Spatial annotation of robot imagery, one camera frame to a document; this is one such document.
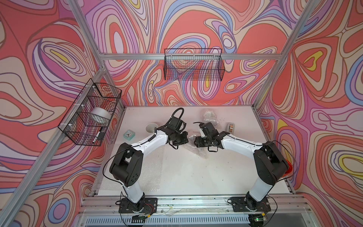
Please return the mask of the clear bubble wrap sheet top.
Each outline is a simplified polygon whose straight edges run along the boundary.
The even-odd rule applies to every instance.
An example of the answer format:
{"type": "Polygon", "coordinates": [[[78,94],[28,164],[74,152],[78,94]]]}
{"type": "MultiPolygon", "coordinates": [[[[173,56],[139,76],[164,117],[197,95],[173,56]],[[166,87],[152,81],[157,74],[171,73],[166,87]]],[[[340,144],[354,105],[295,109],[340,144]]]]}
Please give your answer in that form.
{"type": "Polygon", "coordinates": [[[202,118],[206,122],[211,122],[213,124],[218,124],[216,114],[212,110],[206,110],[202,114],[202,118]]]}

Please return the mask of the white ceramic mug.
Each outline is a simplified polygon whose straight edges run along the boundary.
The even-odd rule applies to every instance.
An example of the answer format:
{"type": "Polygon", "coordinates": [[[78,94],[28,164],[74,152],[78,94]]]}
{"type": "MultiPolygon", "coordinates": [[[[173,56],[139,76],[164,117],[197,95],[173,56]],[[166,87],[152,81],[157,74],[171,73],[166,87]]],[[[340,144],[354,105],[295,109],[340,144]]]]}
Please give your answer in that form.
{"type": "Polygon", "coordinates": [[[159,127],[158,124],[156,123],[149,123],[147,126],[146,126],[146,131],[148,133],[155,133],[155,130],[159,127]]]}

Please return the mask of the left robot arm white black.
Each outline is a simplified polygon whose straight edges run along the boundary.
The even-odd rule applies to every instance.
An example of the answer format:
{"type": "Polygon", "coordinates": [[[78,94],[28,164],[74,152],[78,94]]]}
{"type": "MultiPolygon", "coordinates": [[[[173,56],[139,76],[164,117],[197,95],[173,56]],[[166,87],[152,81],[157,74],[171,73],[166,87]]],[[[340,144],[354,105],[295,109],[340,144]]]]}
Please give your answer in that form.
{"type": "Polygon", "coordinates": [[[133,144],[121,144],[110,159],[109,172],[113,181],[123,186],[126,198],[131,203],[141,202],[145,195],[138,183],[144,157],[165,145],[177,150],[188,143],[187,124],[181,119],[183,114],[184,108],[176,109],[164,125],[154,128],[150,136],[133,144]]]}

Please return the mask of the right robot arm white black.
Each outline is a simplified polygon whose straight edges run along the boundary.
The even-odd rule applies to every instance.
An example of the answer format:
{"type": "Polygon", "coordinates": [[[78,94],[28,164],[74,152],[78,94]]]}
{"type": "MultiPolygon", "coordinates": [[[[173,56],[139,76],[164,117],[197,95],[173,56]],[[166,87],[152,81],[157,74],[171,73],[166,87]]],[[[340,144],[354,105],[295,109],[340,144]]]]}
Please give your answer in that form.
{"type": "Polygon", "coordinates": [[[198,122],[198,125],[201,135],[195,138],[196,147],[207,148],[209,152],[227,149],[254,161],[258,178],[246,194],[246,202],[251,206],[261,202],[289,169],[288,162],[271,141],[256,143],[235,137],[226,131],[218,132],[210,122],[198,122]]]}

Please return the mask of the grey tape dispenser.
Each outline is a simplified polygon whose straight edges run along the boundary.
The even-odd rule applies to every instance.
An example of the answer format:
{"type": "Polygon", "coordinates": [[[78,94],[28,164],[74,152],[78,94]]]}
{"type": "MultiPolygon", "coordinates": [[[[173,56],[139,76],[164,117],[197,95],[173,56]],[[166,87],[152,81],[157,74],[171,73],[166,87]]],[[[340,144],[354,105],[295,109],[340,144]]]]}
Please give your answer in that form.
{"type": "Polygon", "coordinates": [[[235,129],[234,123],[228,123],[226,126],[226,131],[233,134],[235,129]]]}

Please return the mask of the small teal alarm clock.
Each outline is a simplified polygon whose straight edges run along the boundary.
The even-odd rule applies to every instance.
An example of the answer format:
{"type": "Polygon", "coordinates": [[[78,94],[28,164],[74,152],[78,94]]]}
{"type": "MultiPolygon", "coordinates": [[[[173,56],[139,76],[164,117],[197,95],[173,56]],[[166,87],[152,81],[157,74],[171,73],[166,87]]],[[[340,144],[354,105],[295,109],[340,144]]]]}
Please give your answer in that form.
{"type": "Polygon", "coordinates": [[[123,134],[123,138],[131,141],[134,137],[135,137],[135,132],[132,130],[127,130],[124,134],[123,134]]]}

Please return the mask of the white tape roll in basket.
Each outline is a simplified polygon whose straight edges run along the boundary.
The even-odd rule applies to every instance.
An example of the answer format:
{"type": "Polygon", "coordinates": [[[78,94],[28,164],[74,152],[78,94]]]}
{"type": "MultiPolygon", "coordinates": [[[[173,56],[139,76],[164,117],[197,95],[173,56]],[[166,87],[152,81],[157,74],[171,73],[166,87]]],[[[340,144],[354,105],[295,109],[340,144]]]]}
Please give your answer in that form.
{"type": "Polygon", "coordinates": [[[91,111],[90,115],[95,122],[100,124],[104,124],[111,119],[111,114],[107,110],[100,107],[95,107],[91,111]]]}

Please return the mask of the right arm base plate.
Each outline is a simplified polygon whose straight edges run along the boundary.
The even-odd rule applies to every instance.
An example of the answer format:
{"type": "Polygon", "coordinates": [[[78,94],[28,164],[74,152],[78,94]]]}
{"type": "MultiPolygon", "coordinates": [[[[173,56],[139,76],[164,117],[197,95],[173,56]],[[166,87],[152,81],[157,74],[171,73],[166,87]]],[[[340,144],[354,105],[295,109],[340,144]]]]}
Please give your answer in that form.
{"type": "Polygon", "coordinates": [[[267,197],[255,201],[252,197],[231,197],[227,203],[232,205],[234,212],[268,213],[271,211],[267,197]]]}

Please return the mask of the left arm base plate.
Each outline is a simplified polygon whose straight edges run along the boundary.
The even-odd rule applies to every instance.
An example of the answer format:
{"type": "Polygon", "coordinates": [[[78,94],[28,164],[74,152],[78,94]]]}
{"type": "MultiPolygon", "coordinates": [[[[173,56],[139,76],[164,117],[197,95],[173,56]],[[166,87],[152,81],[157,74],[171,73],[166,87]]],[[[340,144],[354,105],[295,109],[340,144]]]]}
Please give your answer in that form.
{"type": "Polygon", "coordinates": [[[144,213],[154,214],[157,212],[158,198],[141,198],[137,203],[131,202],[127,198],[122,198],[119,202],[119,213],[120,214],[131,214],[131,213],[144,213]]]}

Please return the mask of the aluminium front rail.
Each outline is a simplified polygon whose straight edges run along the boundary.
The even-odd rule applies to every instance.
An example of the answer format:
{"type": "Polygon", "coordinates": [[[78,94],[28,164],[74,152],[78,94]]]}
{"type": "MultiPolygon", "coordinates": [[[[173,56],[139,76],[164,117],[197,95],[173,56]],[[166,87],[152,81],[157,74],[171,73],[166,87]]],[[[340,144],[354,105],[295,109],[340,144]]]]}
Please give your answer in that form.
{"type": "MultiPolygon", "coordinates": [[[[199,195],[199,196],[158,196],[157,214],[228,214],[233,207],[227,202],[232,195],[199,195]]],[[[115,204],[118,196],[88,197],[81,203],[79,214],[117,213],[115,204]]],[[[313,209],[302,195],[273,194],[268,196],[272,212],[279,213],[312,213],[313,209]]]]}

